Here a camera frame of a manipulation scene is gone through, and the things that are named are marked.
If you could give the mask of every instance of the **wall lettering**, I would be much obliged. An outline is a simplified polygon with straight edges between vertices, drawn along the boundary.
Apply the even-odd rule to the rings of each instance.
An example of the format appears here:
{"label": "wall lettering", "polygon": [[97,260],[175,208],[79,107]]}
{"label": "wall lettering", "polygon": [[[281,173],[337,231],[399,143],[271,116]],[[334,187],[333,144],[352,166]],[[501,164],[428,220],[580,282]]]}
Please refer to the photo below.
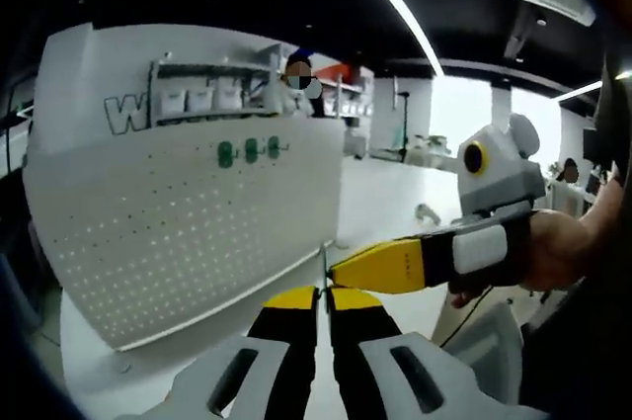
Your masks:
{"label": "wall lettering", "polygon": [[108,97],[103,101],[112,135],[123,135],[149,127],[147,121],[147,93]]}

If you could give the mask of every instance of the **window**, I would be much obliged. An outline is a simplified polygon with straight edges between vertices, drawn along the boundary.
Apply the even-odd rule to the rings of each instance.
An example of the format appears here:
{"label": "window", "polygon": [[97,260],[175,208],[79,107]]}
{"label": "window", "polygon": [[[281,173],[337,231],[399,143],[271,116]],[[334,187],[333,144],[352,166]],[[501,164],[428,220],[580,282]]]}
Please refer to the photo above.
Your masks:
{"label": "window", "polygon": [[489,82],[452,76],[434,79],[430,135],[445,136],[452,155],[465,139],[491,122]]}
{"label": "window", "polygon": [[560,156],[562,112],[559,104],[532,92],[512,89],[512,112],[523,114],[535,127],[540,149],[529,159],[539,163],[542,173],[547,174],[549,165]]}

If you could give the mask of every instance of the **white pegboard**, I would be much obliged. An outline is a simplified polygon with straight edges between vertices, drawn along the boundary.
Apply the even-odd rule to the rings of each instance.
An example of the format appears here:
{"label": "white pegboard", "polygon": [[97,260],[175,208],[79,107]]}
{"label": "white pegboard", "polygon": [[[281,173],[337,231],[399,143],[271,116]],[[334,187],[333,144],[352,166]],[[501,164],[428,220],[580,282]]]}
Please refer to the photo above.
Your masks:
{"label": "white pegboard", "polygon": [[[55,275],[124,349],[212,314],[333,240],[343,133],[339,121],[287,118],[159,127],[34,157],[24,180]],[[263,151],[273,136],[277,158]]]}

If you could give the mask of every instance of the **white storage box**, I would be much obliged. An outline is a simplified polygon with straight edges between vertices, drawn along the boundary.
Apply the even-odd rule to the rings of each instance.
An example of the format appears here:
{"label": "white storage box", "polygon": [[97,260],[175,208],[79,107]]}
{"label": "white storage box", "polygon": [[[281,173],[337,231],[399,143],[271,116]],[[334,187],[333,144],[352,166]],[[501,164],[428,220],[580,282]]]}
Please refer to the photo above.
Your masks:
{"label": "white storage box", "polygon": [[185,111],[185,91],[163,91],[160,98],[160,114],[173,116]]}
{"label": "white storage box", "polygon": [[242,108],[241,81],[234,77],[218,77],[213,93],[213,108],[238,111]]}
{"label": "white storage box", "polygon": [[204,112],[210,111],[214,89],[190,90],[187,93],[187,111]]}

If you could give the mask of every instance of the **human hand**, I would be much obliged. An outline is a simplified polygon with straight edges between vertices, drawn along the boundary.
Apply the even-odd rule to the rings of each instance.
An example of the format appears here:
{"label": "human hand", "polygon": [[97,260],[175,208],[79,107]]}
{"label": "human hand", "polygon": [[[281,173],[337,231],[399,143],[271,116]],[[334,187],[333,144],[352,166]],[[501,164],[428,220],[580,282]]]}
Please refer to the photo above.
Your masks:
{"label": "human hand", "polygon": [[515,270],[484,269],[451,281],[449,290],[456,294],[452,306],[465,306],[489,286],[522,285],[546,292],[567,288],[582,277],[592,240],[579,220],[562,212],[541,210],[530,218],[529,229],[519,260],[509,260]]}

